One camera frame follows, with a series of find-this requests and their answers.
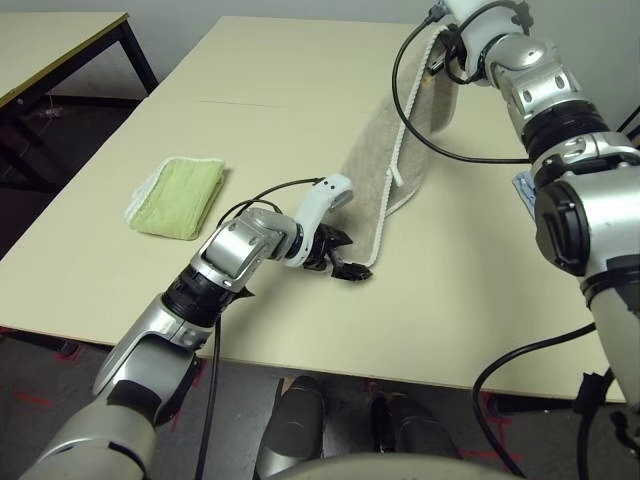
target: folded green towel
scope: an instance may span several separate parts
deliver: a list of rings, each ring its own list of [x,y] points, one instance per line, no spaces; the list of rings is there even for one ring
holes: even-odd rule
[[[138,232],[193,240],[222,186],[223,168],[215,158],[166,159],[133,194],[127,223]]]

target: white wall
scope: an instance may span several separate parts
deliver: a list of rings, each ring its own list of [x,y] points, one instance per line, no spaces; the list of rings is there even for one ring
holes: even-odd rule
[[[0,11],[118,11],[159,79],[222,15],[417,23],[434,0],[0,0]],[[551,38],[605,119],[617,126],[640,104],[639,0],[529,0],[534,34]],[[58,93],[140,97],[119,47],[66,81]]]

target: beige towel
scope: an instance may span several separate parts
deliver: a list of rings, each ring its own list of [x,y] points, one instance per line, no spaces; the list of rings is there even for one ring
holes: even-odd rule
[[[437,35],[446,27],[426,30],[430,41],[425,53],[409,62],[398,79],[402,105],[415,94],[413,108],[405,108],[423,135],[444,128],[453,114],[457,85],[444,72],[432,77],[425,70],[428,60],[442,53]],[[425,166],[433,154],[406,131],[396,112],[391,92],[364,128],[345,162],[342,173],[353,182],[354,199],[328,216],[330,225],[347,232],[353,245],[340,248],[346,262],[371,266],[378,258],[385,217],[398,210],[422,184]]]

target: floor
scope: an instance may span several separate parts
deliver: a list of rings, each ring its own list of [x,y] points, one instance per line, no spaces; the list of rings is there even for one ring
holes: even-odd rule
[[[27,119],[77,171],[126,119],[126,109],[68,107],[49,123],[42,112]],[[0,136],[17,151],[26,145],[6,130]],[[43,173],[55,176],[35,149],[25,157]],[[4,172],[0,164],[0,176]],[[8,172],[7,177],[16,175]],[[51,195],[0,189],[0,257],[52,199]],[[0,480],[13,480],[37,458],[56,430],[91,399],[91,385],[106,352],[82,345],[62,357],[50,350],[0,337]],[[210,443],[207,476],[216,480],[252,478],[253,465],[273,406],[280,378],[302,372],[223,362]],[[311,372],[325,386],[329,414],[324,455],[370,451],[369,402],[372,391],[402,392],[428,406],[447,427],[465,461],[500,469],[471,413],[464,390],[377,381]],[[159,428],[151,478],[165,480],[193,475],[204,418],[210,365],[194,381],[180,414]],[[603,408],[591,434],[592,478],[639,478],[638,464],[615,440]],[[570,410],[520,413],[494,418],[496,431],[531,478],[577,479],[575,439],[578,417]]]

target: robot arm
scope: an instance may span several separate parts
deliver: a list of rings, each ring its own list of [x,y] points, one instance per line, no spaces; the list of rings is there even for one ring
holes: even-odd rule
[[[95,400],[62,427],[27,479],[148,478],[155,427],[170,420],[197,373],[195,352],[265,260],[291,266],[325,261],[324,214],[351,199],[351,182],[332,175],[313,187],[296,219],[259,208],[218,228],[169,288],[111,351]]]
[[[446,1],[458,24],[490,3]],[[640,151],[610,131],[556,47],[524,35],[513,17],[512,7],[495,6],[468,24],[465,69],[506,101],[532,163],[538,247],[578,277],[620,388],[640,413]]]

